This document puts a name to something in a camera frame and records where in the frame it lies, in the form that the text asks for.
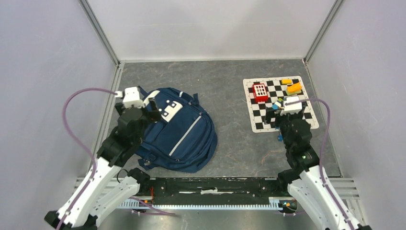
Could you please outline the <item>navy blue student backpack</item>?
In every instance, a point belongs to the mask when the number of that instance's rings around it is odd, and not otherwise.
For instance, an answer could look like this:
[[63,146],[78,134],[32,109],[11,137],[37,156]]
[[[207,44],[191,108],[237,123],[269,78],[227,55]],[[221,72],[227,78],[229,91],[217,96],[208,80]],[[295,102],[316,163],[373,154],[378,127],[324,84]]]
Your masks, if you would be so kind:
[[146,92],[140,88],[144,104],[154,98],[161,119],[151,123],[137,149],[138,163],[145,170],[162,167],[183,173],[196,173],[213,157],[218,143],[214,122],[200,105],[198,94],[175,88]]

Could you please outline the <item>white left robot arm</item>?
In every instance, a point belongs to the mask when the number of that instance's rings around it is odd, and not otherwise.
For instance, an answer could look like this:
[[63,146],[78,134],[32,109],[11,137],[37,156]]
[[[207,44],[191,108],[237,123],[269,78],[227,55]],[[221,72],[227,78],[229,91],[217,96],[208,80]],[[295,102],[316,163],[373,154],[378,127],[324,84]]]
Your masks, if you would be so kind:
[[120,105],[124,109],[117,127],[105,139],[92,159],[92,166],[68,201],[44,217],[55,230],[96,230],[121,203],[133,195],[145,195],[150,190],[150,176],[134,168],[107,194],[103,190],[141,146],[148,125],[160,120],[154,98],[134,104]]

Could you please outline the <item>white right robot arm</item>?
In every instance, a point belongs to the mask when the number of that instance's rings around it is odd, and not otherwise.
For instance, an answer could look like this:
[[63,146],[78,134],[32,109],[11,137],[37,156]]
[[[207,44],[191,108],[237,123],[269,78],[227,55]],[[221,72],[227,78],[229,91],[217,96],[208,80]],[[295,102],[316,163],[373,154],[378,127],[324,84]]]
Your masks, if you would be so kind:
[[311,146],[311,126],[303,120],[303,100],[266,108],[265,123],[275,120],[278,139],[290,169],[278,173],[277,191],[291,195],[320,230],[369,230],[345,205],[322,166],[322,155]]

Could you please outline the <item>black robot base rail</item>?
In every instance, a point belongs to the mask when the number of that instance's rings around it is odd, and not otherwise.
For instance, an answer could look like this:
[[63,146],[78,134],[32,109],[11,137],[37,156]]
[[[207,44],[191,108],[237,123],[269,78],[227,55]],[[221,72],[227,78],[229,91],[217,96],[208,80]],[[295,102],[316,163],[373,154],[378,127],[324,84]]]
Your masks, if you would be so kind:
[[152,205],[268,205],[270,199],[292,199],[273,177],[151,178],[134,198]]

